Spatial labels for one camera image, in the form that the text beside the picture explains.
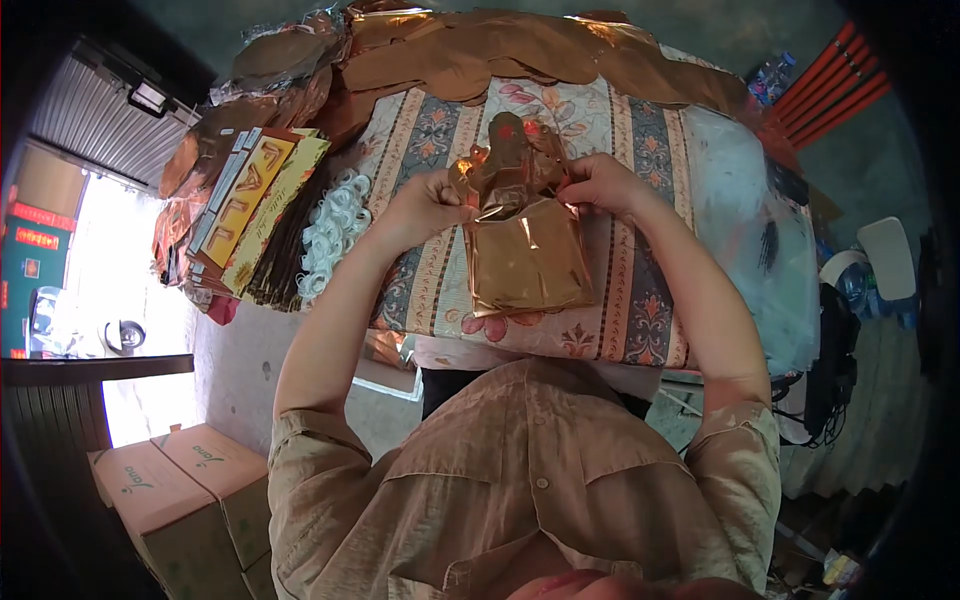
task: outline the beige button-up shirt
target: beige button-up shirt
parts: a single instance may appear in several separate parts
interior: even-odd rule
[[[685,459],[576,364],[518,361],[442,405],[375,465],[342,419],[274,424],[270,539],[281,598],[484,598],[545,536],[575,568],[762,592],[779,436],[743,401]]]

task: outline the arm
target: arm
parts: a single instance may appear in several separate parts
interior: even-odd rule
[[[373,303],[384,275],[403,252],[468,221],[446,171],[414,176],[337,265],[300,326],[280,370],[274,418],[295,409],[344,416]]]
[[[652,187],[609,155],[571,163],[563,202],[601,206],[643,232],[673,296],[684,336],[704,376],[704,412],[749,399],[770,407],[756,325],[740,293],[680,215]]]

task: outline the garage door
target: garage door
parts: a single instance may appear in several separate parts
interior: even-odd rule
[[[31,136],[91,170],[156,189],[193,115],[179,108],[153,116],[128,102],[130,92],[118,78],[69,57],[41,100]]]

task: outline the green wall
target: green wall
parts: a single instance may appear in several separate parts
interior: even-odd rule
[[[16,229],[24,228],[47,233],[60,239],[56,250],[49,250],[17,242]],[[0,354],[10,357],[13,348],[24,349],[23,320],[30,314],[30,293],[41,285],[63,287],[66,272],[66,253],[70,247],[70,231],[33,223],[19,217],[7,218],[7,232],[3,239],[3,256],[0,260],[0,275],[7,283],[7,306],[3,308],[0,321]],[[37,278],[24,275],[27,261],[39,261]]]

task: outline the hand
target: hand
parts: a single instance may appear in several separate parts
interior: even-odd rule
[[[395,256],[419,246],[444,229],[475,219],[476,208],[460,205],[447,171],[414,175],[396,192],[369,235]]]
[[[606,153],[571,161],[570,176],[577,182],[560,191],[561,202],[595,204],[628,222],[649,200],[659,199],[649,183]]]

